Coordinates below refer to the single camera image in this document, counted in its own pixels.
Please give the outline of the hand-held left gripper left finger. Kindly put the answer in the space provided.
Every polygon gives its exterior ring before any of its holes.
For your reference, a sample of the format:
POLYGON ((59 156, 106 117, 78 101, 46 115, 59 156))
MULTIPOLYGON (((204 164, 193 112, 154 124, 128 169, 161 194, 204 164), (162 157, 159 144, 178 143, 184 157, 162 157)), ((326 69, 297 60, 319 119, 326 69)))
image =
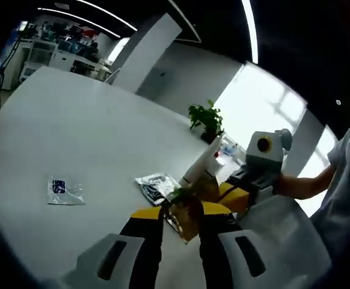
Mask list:
POLYGON ((63 282, 68 288, 154 288, 163 227, 163 207, 134 212, 120 233, 108 234, 81 253, 63 282))

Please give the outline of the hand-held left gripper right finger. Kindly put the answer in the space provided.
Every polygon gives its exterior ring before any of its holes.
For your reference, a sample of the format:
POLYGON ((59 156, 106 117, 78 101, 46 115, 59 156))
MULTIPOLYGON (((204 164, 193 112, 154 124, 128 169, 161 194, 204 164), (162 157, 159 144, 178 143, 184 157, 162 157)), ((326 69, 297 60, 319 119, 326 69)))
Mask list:
POLYGON ((271 247, 242 229, 225 206, 201 202, 200 258, 207 288, 283 288, 282 266, 271 247))

